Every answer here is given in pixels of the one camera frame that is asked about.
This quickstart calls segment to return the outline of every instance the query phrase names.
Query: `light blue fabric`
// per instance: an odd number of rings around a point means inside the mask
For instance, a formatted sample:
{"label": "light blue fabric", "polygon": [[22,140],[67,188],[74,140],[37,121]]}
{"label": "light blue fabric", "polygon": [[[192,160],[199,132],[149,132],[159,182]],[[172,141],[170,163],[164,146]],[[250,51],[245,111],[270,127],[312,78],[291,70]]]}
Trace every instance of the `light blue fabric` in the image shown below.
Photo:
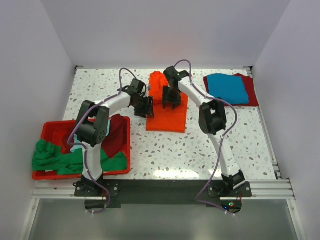
{"label": "light blue fabric", "polygon": [[209,94],[230,104],[248,104],[249,96],[240,76],[221,73],[207,76]]}
{"label": "light blue fabric", "polygon": [[[109,132],[110,132],[110,120],[108,121],[108,127],[107,127],[107,129],[106,129],[106,134],[105,134],[105,136],[108,136],[109,135]],[[74,140],[74,143],[75,144],[79,144],[80,143],[80,141],[78,140],[78,136],[75,134],[74,136],[73,136],[73,140]],[[75,150],[77,150],[77,149],[81,149],[82,147],[80,146],[80,145],[74,145],[71,149],[70,149],[70,152],[71,153],[73,153]]]}

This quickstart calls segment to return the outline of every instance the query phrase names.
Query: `white enclosure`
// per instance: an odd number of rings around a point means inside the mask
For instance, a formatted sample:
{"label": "white enclosure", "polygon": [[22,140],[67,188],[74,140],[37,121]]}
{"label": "white enclosure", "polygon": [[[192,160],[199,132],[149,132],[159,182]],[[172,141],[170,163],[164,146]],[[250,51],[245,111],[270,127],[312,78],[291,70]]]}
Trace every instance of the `white enclosure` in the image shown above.
{"label": "white enclosure", "polygon": [[180,59],[196,69],[253,67],[276,160],[308,239],[319,238],[319,12],[318,0],[1,1],[1,239],[19,239],[35,144],[45,122],[66,116],[75,66],[150,69]]}

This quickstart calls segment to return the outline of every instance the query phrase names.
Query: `red plastic tray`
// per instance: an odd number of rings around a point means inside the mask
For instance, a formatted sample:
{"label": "red plastic tray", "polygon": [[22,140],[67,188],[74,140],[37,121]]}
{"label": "red plastic tray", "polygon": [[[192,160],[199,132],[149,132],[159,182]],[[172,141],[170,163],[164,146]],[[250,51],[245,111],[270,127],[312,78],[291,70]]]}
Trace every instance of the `red plastic tray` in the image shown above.
{"label": "red plastic tray", "polygon": [[[120,171],[105,171],[103,175],[118,175],[118,174],[127,174],[131,169],[131,159],[130,159],[130,118],[125,116],[127,125],[127,137],[126,141],[124,141],[121,152],[127,158],[128,168],[126,170]],[[66,154],[70,150],[70,146],[67,144],[68,137],[70,136],[72,130],[74,129],[76,124],[75,120],[71,121],[51,121],[47,122],[43,126],[41,138],[46,140],[47,142],[51,142],[54,145],[61,146],[61,152]],[[33,171],[32,178],[34,180],[57,180],[57,179],[73,179],[80,178],[81,174],[68,174],[68,175],[58,175],[57,171]]]}

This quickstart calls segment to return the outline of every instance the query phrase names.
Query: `red cloth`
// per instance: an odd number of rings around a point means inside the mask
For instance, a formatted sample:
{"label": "red cloth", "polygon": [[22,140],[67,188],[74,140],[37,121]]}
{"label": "red cloth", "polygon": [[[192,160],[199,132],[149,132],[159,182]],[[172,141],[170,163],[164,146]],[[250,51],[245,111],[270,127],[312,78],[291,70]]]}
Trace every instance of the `red cloth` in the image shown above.
{"label": "red cloth", "polygon": [[[255,92],[255,84],[254,84],[254,80],[249,77],[249,76],[243,76],[240,73],[237,73],[233,76],[237,76],[237,77],[241,77],[246,93],[248,94],[249,97],[249,103],[247,104],[233,104],[233,106],[249,106],[249,107],[257,107],[259,106],[258,100],[257,100],[257,96],[256,96],[256,92]],[[208,87],[208,78],[205,76],[203,78],[204,81],[204,85],[205,85],[205,89],[206,92],[209,93],[209,87]]]}
{"label": "red cloth", "polygon": [[120,114],[111,117],[110,130],[101,147],[109,158],[113,158],[121,151],[127,140],[127,121]]}

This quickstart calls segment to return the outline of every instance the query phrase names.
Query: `dark red cloth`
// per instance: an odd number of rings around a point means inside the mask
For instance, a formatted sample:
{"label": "dark red cloth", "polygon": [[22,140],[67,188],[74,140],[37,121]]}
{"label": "dark red cloth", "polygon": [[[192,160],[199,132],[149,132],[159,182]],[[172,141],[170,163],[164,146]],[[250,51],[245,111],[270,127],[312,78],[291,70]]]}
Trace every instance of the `dark red cloth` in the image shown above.
{"label": "dark red cloth", "polygon": [[120,114],[111,117],[110,130],[101,147],[109,158],[113,158],[121,151],[127,141],[127,121]]}
{"label": "dark red cloth", "polygon": [[[249,77],[249,76],[243,76],[240,73],[237,73],[233,76],[237,76],[237,77],[241,77],[246,93],[248,94],[249,97],[249,103],[247,104],[233,104],[232,106],[249,106],[249,107],[257,107],[259,106],[258,100],[257,100],[257,96],[256,96],[256,92],[255,92],[255,84],[254,84],[254,80]],[[208,78],[205,76],[203,78],[204,81],[204,85],[205,85],[205,89],[206,92],[209,93],[209,87],[208,87]]]}
{"label": "dark red cloth", "polygon": [[69,127],[67,130],[66,130],[66,133],[64,134],[63,138],[62,138],[62,153],[63,154],[70,154],[71,153],[71,148],[73,146],[69,145],[68,144],[68,139],[72,133],[72,131],[74,130],[73,127]]}

